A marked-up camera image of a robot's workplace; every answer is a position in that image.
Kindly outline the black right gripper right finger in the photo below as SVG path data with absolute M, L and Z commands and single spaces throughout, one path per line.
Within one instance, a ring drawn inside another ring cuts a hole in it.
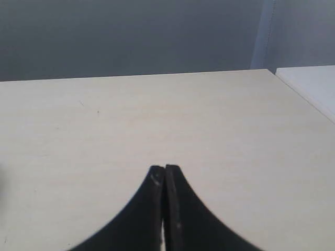
M 204 205 L 179 166 L 166 165 L 164 183 L 166 250 L 259 250 Z

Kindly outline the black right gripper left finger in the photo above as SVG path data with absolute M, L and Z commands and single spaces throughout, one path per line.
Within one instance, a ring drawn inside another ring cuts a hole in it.
M 71 250 L 160 250 L 165 169 L 151 166 L 127 205 Z

